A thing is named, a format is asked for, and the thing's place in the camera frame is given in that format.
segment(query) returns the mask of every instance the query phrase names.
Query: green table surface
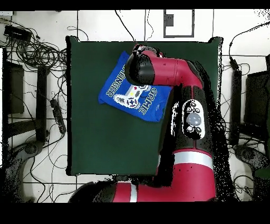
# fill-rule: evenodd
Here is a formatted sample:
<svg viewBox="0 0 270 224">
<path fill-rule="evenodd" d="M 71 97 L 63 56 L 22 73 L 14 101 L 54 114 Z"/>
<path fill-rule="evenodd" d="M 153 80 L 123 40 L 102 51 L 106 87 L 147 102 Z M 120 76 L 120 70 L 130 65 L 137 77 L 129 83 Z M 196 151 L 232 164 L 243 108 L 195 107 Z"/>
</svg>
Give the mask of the green table surface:
<svg viewBox="0 0 270 224">
<path fill-rule="evenodd" d="M 162 121 L 151 123 L 107 104 L 98 94 L 123 51 L 131 54 L 134 42 L 71 42 L 72 153 L 68 175 L 154 175 Z M 147 42 L 166 57 L 199 61 L 207 71 L 214 96 L 218 84 L 218 49 L 221 38 L 202 42 Z"/>
</svg>

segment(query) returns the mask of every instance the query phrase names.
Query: black cable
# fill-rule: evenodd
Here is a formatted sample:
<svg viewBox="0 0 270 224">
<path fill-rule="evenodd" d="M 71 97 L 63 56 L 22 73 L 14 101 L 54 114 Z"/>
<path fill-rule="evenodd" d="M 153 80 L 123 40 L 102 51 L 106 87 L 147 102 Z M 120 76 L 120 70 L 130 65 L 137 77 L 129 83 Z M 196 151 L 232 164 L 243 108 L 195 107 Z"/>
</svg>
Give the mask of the black cable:
<svg viewBox="0 0 270 224">
<path fill-rule="evenodd" d="M 225 102 L 223 102 L 220 106 L 222 106 L 223 104 L 225 104 L 225 103 L 227 103 L 229 100 L 231 100 L 232 98 L 229 98 L 228 100 L 226 100 Z"/>
<path fill-rule="evenodd" d="M 79 31 L 83 32 L 86 35 L 86 37 L 87 37 L 87 41 L 89 41 L 88 35 L 83 30 L 77 29 L 75 26 L 68 26 L 67 29 L 68 30 L 77 30 L 77 31 L 79 30 Z"/>
<path fill-rule="evenodd" d="M 34 159 L 34 160 L 33 160 L 32 166 L 31 166 L 31 168 L 30 168 L 30 174 L 31 174 L 32 178 L 33 178 L 35 181 L 39 182 L 40 184 L 42 184 L 42 185 L 44 186 L 44 190 L 43 190 L 42 194 L 40 195 L 40 197 L 39 197 L 38 200 L 36 201 L 36 203 L 38 203 L 38 201 L 40 200 L 40 198 L 42 197 L 42 195 L 44 194 L 44 192 L 45 192 L 45 190 L 46 190 L 46 186 L 45 186 L 45 184 L 42 183 L 40 180 L 38 180 L 37 178 L 35 178 L 34 175 L 32 174 L 32 168 L 33 168 L 34 163 L 35 163 L 35 156 L 33 157 L 33 159 Z"/>
<path fill-rule="evenodd" d="M 118 15 L 117 11 L 116 11 L 116 10 L 114 10 L 114 11 L 115 11 L 116 15 L 118 16 L 118 18 L 120 19 L 122 25 L 125 27 L 125 29 L 128 31 L 128 33 L 131 35 L 133 41 L 135 42 L 136 40 L 134 39 L 134 37 L 132 36 L 132 34 L 129 32 L 129 30 L 126 28 L 126 26 L 124 25 L 122 19 L 121 19 L 120 16 Z"/>
<path fill-rule="evenodd" d="M 270 21 L 268 21 L 266 23 L 263 23 L 263 24 L 260 24 L 260 25 L 257 25 L 257 26 L 255 26 L 255 27 L 253 27 L 253 28 L 251 28 L 251 29 L 249 29 L 247 31 L 244 31 L 242 33 L 238 33 L 237 35 L 234 36 L 234 38 L 236 38 L 237 36 L 239 36 L 239 35 L 241 35 L 243 33 L 246 33 L 246 32 L 252 31 L 252 30 L 255 30 L 255 29 L 257 29 L 257 28 L 259 28 L 261 26 L 268 25 L 268 24 L 270 24 Z M 229 44 L 229 57 L 230 57 L 231 60 L 232 60 L 232 57 L 230 56 L 230 47 L 233 45 L 234 38 L 232 39 L 232 41 Z"/>
<path fill-rule="evenodd" d="M 58 166 L 55 165 L 56 162 L 57 162 L 57 160 L 58 160 L 61 156 L 67 156 L 67 155 L 64 155 L 64 154 L 63 154 L 63 155 L 58 156 L 58 158 L 55 160 L 54 163 L 53 163 L 53 162 L 51 161 L 51 159 L 50 159 L 51 163 L 53 164 L 53 168 L 52 168 L 52 183 L 53 183 L 53 169 L 54 169 L 54 167 L 57 167 L 57 168 L 59 168 L 59 169 L 65 169 L 65 168 L 66 168 L 66 167 L 58 167 Z M 55 200 L 53 200 L 53 189 L 54 189 L 54 185 L 52 184 L 51 186 L 52 186 L 52 193 L 51 193 L 52 196 L 50 196 L 50 198 L 51 198 L 52 202 L 55 203 Z"/>
<path fill-rule="evenodd" d="M 151 26 L 151 25 L 150 25 L 150 23 L 148 22 L 149 13 L 150 13 L 150 10 L 148 11 L 148 15 L 147 15 L 147 23 L 148 23 L 148 25 L 149 25 L 149 26 Z M 152 35 L 153 35 L 153 33 L 154 33 L 154 29 L 153 29 L 153 27 L 152 27 L 152 26 L 151 26 L 151 28 L 152 28 L 152 33 L 151 33 L 151 36 L 150 36 L 149 38 L 151 38 L 151 37 L 152 37 Z"/>
<path fill-rule="evenodd" d="M 240 71 L 242 71 L 242 65 L 244 65 L 244 64 L 246 64 L 248 66 L 248 72 L 243 74 L 242 76 L 245 76 L 245 75 L 249 74 L 249 72 L 250 72 L 250 65 L 248 63 L 238 64 L 238 66 L 240 66 Z M 221 70 L 222 71 L 226 71 L 226 70 L 230 69 L 231 67 L 232 66 L 225 66 L 225 65 L 221 64 Z"/>
<path fill-rule="evenodd" d="M 243 191 L 246 192 L 252 199 L 253 199 L 253 194 L 251 193 L 251 190 L 249 187 L 247 186 L 244 186 L 243 188 L 241 188 L 238 184 L 235 183 L 235 181 L 238 179 L 238 178 L 241 178 L 241 177 L 245 177 L 245 178 L 249 178 L 252 182 L 253 182 L 253 179 L 247 175 L 239 175 L 237 177 L 234 178 L 234 181 L 233 181 L 233 184 L 234 184 L 234 188 L 235 188 L 235 196 L 237 198 L 238 201 L 241 201 L 240 198 L 238 197 L 237 193 L 242 193 Z"/>
<path fill-rule="evenodd" d="M 51 133 L 51 129 L 52 129 L 52 127 L 54 126 L 54 125 L 56 125 L 56 124 L 53 124 L 52 126 L 51 126 L 51 128 L 50 128 L 50 130 L 49 130 L 49 134 Z M 54 144 L 54 143 L 56 143 L 56 142 L 59 142 L 62 138 L 64 137 L 64 135 L 61 135 L 61 137 L 57 140 L 57 141 L 55 141 L 55 142 L 53 142 L 53 143 L 50 143 L 50 144 L 48 144 L 48 145 L 46 145 L 46 146 L 43 146 L 43 148 L 46 148 L 46 147 L 48 147 L 48 146 L 50 146 L 50 145 L 52 145 L 52 144 Z M 35 168 L 37 168 L 46 158 L 47 158 L 48 156 L 46 156 L 37 166 L 35 166 Z"/>
</svg>

